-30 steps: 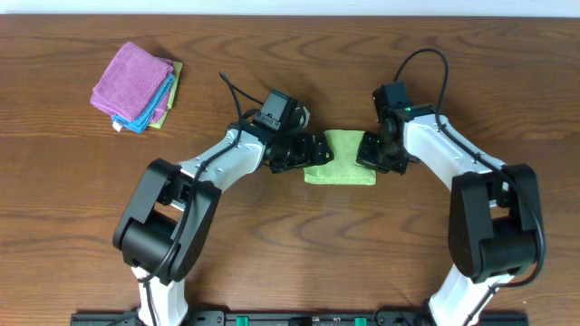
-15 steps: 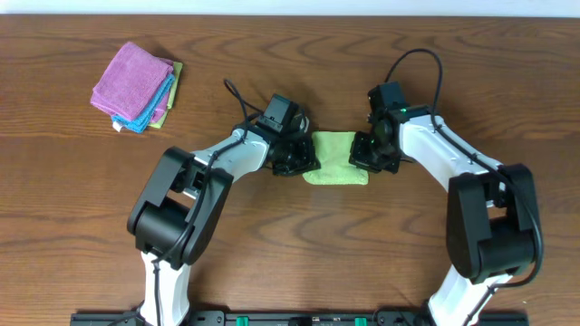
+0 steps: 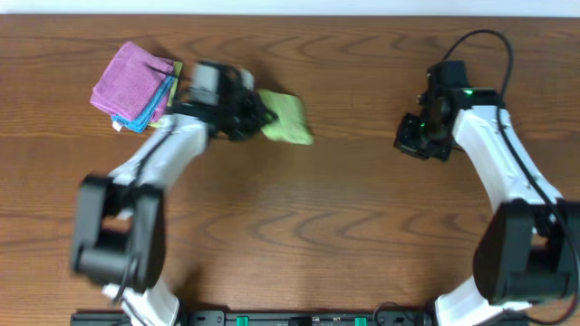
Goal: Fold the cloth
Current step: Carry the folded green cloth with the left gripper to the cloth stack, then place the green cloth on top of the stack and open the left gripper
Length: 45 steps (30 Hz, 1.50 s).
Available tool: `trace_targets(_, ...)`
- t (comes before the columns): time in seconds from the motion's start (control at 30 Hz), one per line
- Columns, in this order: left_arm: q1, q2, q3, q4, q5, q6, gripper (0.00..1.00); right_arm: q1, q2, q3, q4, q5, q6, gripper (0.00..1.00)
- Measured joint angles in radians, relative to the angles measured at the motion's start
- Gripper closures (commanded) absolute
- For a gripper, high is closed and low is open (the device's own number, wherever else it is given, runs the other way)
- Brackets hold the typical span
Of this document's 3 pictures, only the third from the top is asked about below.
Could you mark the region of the green microfiber cloth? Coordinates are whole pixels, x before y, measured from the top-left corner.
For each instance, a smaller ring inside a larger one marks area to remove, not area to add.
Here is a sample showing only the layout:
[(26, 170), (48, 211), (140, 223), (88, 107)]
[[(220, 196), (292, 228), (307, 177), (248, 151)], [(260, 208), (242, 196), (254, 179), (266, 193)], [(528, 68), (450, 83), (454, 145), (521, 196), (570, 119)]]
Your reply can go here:
[(260, 89), (258, 94), (265, 106), (277, 119), (267, 123), (261, 130), (272, 141), (294, 145), (313, 145), (314, 135), (305, 118), (301, 100), (293, 95)]

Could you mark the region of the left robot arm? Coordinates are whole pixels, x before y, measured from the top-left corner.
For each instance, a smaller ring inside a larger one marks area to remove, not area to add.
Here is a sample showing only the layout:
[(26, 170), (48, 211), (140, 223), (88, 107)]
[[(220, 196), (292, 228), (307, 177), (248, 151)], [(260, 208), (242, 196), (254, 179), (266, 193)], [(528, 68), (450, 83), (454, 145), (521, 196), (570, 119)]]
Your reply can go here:
[(248, 70), (197, 62), (188, 97), (173, 101), (133, 156), (108, 175), (88, 175), (80, 184), (72, 271), (99, 284), (129, 324), (178, 324), (179, 299), (161, 277), (165, 197), (211, 139), (224, 134), (244, 141), (276, 118)]

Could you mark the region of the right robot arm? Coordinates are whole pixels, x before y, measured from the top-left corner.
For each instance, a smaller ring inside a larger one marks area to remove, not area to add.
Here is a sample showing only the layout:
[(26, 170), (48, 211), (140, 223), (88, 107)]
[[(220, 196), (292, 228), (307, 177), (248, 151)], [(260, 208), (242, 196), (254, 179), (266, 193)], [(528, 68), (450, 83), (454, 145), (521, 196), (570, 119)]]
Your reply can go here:
[(473, 256), (472, 275), (434, 302), (436, 325), (486, 325), (539, 303), (579, 298), (579, 205), (541, 174), (512, 128), (501, 95), (469, 85), (462, 61), (427, 70), (420, 114), (406, 114), (395, 148), (447, 161), (469, 157), (493, 216)]

